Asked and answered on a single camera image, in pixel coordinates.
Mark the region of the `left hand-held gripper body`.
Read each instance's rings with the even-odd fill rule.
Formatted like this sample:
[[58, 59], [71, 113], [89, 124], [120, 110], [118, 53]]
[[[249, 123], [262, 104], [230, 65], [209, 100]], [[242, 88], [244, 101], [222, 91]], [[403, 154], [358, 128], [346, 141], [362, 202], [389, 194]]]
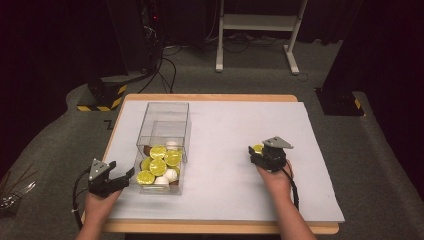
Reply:
[[94, 159], [88, 177], [89, 192], [102, 198], [107, 198], [114, 192], [110, 172], [116, 167], [116, 162], [105, 163]]

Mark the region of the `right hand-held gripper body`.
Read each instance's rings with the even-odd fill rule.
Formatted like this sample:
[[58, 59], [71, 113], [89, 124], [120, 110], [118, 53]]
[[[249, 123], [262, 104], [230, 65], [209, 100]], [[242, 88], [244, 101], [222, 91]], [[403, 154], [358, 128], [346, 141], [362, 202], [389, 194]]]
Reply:
[[271, 137], [263, 141], [262, 156], [267, 169], [276, 172], [287, 164], [285, 149], [293, 149], [294, 146], [279, 136]]

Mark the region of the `pile of coffee capsules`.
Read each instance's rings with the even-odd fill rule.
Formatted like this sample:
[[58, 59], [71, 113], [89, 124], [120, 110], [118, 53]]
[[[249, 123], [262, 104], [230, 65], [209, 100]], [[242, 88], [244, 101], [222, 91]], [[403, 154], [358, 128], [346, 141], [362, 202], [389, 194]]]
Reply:
[[178, 185], [184, 151], [174, 141], [163, 145], [143, 145], [136, 182], [143, 187]]

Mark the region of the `clear plastic drawer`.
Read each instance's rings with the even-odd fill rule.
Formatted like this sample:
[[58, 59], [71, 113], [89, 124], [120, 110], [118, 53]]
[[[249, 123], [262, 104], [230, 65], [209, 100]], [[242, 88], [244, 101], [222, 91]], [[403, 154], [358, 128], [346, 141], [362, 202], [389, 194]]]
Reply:
[[135, 176], [133, 177], [133, 182], [140, 187], [140, 192], [142, 194], [166, 194], [166, 195], [180, 195], [183, 188], [183, 178], [184, 178], [184, 168], [186, 163], [182, 163], [181, 167], [181, 178], [178, 185], [169, 185], [167, 187], [143, 187], [136, 182], [136, 175], [138, 173], [138, 161], [141, 159], [141, 153], [137, 152], [136, 160], [134, 163], [135, 167]]

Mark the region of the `clear plastic drawer case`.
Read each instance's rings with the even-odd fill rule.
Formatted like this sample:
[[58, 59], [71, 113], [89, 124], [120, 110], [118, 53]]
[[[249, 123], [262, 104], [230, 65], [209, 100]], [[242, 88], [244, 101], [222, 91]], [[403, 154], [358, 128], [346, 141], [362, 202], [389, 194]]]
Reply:
[[188, 102], [148, 102], [137, 140], [137, 148], [147, 156], [147, 150], [157, 145], [182, 150], [187, 162], [192, 121]]

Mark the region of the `person's right hand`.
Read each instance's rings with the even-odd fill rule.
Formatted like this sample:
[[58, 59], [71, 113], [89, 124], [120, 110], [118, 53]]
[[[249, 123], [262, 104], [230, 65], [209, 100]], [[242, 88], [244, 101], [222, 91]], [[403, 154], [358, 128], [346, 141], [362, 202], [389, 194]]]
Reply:
[[270, 173], [260, 167], [257, 171], [273, 200], [291, 200], [291, 183], [283, 171]]

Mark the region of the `person's left hand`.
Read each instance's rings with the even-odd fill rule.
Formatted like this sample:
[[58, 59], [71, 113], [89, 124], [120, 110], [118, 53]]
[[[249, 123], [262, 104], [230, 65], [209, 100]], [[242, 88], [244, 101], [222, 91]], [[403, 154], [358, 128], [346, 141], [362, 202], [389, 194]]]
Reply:
[[116, 191], [106, 198], [88, 193], [85, 199], [85, 226], [101, 227], [110, 215], [122, 191]]

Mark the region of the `white paper sheet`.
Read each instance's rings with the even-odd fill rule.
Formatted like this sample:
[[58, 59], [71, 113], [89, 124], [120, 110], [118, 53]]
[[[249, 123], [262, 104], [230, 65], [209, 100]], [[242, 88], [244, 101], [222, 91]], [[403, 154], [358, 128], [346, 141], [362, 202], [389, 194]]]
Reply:
[[272, 221], [275, 210], [248, 149], [270, 137], [290, 143], [299, 209], [309, 222], [344, 220], [301, 102], [192, 101], [188, 162], [178, 195], [124, 190], [114, 219]]

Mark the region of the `wooden table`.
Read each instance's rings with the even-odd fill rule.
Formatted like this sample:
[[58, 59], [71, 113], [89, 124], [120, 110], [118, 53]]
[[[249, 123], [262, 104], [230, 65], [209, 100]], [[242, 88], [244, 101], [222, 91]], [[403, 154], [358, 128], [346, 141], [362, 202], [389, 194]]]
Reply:
[[[138, 152], [136, 141], [147, 103], [164, 101], [189, 104], [192, 101], [300, 102], [293, 95], [129, 94], [123, 101], [103, 157], [106, 162], [116, 162], [114, 175], [125, 173], [134, 164]], [[337, 233], [340, 225], [336, 222], [307, 222], [314, 233], [325, 235]], [[110, 216], [104, 229], [120, 233], [275, 234], [278, 231], [276, 215], [272, 221], [114, 219]]]

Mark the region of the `yellow-striped black stand base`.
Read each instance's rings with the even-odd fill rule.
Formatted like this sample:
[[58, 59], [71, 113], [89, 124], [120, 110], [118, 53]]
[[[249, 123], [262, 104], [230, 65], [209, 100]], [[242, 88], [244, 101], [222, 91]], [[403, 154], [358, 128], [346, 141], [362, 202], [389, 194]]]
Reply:
[[89, 83], [77, 103], [77, 109], [82, 112], [114, 111], [121, 103], [126, 88], [127, 85], [121, 83]]

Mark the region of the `metal rods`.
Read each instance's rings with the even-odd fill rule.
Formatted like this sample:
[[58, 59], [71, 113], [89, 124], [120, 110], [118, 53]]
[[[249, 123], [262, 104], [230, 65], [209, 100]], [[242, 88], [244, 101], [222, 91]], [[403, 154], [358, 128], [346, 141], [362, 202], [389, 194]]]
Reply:
[[16, 215], [23, 196], [36, 186], [36, 182], [32, 181], [22, 189], [18, 189], [19, 185], [37, 173], [37, 170], [32, 171], [32, 168], [33, 163], [27, 167], [14, 183], [9, 183], [11, 171], [8, 171], [0, 180], [0, 217]]

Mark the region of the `white metal stand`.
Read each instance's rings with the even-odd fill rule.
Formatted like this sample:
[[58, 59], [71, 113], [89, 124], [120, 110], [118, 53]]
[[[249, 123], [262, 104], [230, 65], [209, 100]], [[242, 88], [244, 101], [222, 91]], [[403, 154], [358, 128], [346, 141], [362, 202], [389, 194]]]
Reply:
[[292, 16], [249, 15], [227, 14], [224, 7], [225, 0], [220, 0], [215, 71], [222, 72], [224, 69], [223, 37], [225, 30], [274, 31], [291, 33], [289, 43], [283, 46], [283, 50], [291, 73], [293, 75], [299, 75], [300, 70], [293, 54], [293, 48], [297, 40], [307, 3], [308, 0], [301, 0], [297, 14]]

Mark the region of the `black equipment tower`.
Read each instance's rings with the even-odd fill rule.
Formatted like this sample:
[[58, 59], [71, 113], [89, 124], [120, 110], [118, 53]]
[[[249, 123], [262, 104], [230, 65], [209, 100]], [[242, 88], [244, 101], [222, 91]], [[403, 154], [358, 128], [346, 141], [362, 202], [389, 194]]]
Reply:
[[155, 0], [107, 0], [127, 73], [156, 70], [163, 34]]

